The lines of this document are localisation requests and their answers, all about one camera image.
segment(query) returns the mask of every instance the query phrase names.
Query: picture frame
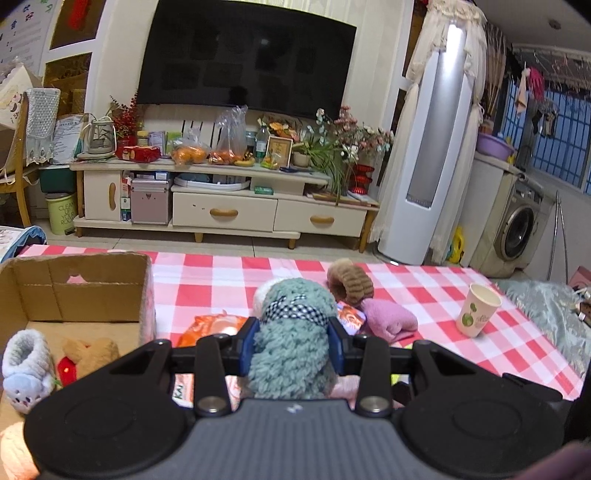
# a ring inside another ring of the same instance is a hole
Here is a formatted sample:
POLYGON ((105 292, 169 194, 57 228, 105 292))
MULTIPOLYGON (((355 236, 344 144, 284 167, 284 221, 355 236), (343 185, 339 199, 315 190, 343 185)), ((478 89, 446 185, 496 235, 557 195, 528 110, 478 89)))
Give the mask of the picture frame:
POLYGON ((277 160, 277 163, 280 167, 289 167, 290 160, 291 160, 291 147, 293 147, 293 139, 291 138, 283 138, 283 137, 275 137, 273 135, 269 136, 269 141, 267 142, 267 152, 265 156, 271 156, 272 153, 279 153, 281 155, 281 159, 277 160))

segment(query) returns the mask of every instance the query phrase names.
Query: red lantern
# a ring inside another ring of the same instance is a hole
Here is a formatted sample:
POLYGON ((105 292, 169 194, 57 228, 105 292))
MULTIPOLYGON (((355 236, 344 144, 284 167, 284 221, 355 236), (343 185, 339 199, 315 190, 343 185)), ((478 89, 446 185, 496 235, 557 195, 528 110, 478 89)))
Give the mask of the red lantern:
POLYGON ((349 183, 349 190, 359 195, 367 195, 369 185, 372 179, 368 174, 372 173, 375 168, 368 165, 355 165, 353 167, 353 175, 349 183))

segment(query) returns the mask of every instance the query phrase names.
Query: tiled floor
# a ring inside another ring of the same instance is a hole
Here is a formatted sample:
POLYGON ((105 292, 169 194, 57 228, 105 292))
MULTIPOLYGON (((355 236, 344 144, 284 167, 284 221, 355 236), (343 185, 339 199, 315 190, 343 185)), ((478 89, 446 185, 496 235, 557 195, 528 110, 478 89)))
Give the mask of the tiled floor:
POLYGON ((304 234, 294 250, 287 248, 287 240, 251 238, 233 235, 204 235, 203 242, 195 243, 192 233, 149 232, 105 229, 84 229, 84 236, 53 235, 48 220, 37 220, 47 234, 50 245, 67 247, 120 248, 124 250, 191 253, 239 257, 290 258, 296 260, 334 261, 347 257, 355 262, 380 263, 371 253, 352 249, 354 239, 326 235, 304 234))

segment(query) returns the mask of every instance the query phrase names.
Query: pink plush toy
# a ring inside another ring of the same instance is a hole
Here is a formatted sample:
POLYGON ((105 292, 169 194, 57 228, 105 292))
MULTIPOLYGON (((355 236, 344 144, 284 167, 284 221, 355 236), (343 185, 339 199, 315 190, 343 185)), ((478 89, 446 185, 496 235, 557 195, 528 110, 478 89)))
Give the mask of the pink plush toy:
POLYGON ((0 458, 9 480, 34 480, 39 471, 22 436, 23 422, 16 422, 0 433, 0 458))
POLYGON ((392 344, 412 336, 418 329, 414 313, 393 301, 363 299, 360 308, 367 320, 359 333, 372 333, 392 344))

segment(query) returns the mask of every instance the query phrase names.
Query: trash can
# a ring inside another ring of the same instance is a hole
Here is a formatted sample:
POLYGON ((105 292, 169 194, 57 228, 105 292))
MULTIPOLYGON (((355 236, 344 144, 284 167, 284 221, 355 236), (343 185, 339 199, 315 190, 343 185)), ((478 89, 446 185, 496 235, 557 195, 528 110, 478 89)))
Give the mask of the trash can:
POLYGON ((73 193, 49 193, 45 195, 49 210, 49 224, 54 235, 73 233, 76 217, 76 195, 73 193))

